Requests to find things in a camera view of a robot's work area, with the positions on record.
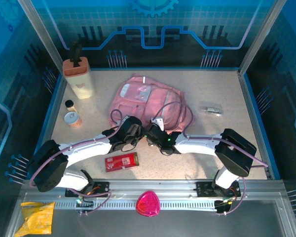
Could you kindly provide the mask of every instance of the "beige tabletop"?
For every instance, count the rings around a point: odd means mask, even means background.
[[[121,84],[131,78],[133,73],[185,92],[186,102],[195,115],[194,125],[187,130],[189,134],[217,134],[225,128],[231,128],[258,147],[237,73],[214,71],[92,71],[96,95],[79,100],[67,85],[52,139],[58,144],[78,142],[109,129],[108,111],[111,102]],[[67,113],[65,101],[68,99],[74,101],[82,119],[79,128],[71,128],[64,122]],[[200,111],[202,106],[219,107],[223,116],[205,114]],[[222,167],[217,157],[209,155],[163,156],[158,148],[148,146],[145,139],[132,152],[138,153],[140,165],[128,170],[105,172],[104,158],[122,152],[89,158],[73,166],[85,169],[92,178],[105,179],[213,179]],[[265,171],[263,168],[252,169],[248,178],[266,179]]]

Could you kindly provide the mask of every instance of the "robotic arm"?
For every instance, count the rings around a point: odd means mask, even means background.
[[[138,118],[126,116],[118,132],[111,136],[113,133],[114,129],[105,130],[99,136],[92,138],[94,141],[92,143],[77,143],[81,145],[73,143],[58,145],[54,140],[44,143],[28,162],[27,168],[31,175],[52,155],[63,148],[71,149],[60,153],[38,173],[34,178],[38,190],[46,192],[55,187],[63,187],[88,193],[92,189],[92,178],[84,170],[70,170],[70,166],[90,157],[119,151],[127,144],[135,146],[145,136],[148,143],[156,145],[163,154],[199,153],[217,156],[224,167],[217,172],[211,188],[219,196],[224,196],[226,190],[239,176],[249,175],[253,160],[231,149],[220,140],[228,140],[252,155],[256,153],[256,148],[232,129],[225,129],[222,134],[206,135],[197,139],[195,135],[185,136],[181,132],[167,134],[157,123],[151,123],[143,128]]]

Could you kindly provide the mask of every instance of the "pink bag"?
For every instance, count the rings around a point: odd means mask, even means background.
[[[146,126],[162,106],[173,101],[185,103],[184,93],[153,79],[133,75],[118,90],[110,107],[109,122],[116,126],[110,115],[112,110],[118,109],[123,117],[135,116]],[[119,113],[113,113],[112,117],[115,121],[120,120]],[[191,113],[184,105],[174,103],[166,106],[158,117],[163,118],[164,129],[170,133],[183,131],[191,120]]]

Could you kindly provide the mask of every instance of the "red box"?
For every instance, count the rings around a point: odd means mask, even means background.
[[[137,152],[105,158],[105,168],[107,172],[128,169],[138,165],[139,162]]]

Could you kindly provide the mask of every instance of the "yellow plastic bag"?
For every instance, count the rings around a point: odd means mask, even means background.
[[[14,237],[25,235],[50,235],[55,202],[24,202],[21,204],[24,224]]]

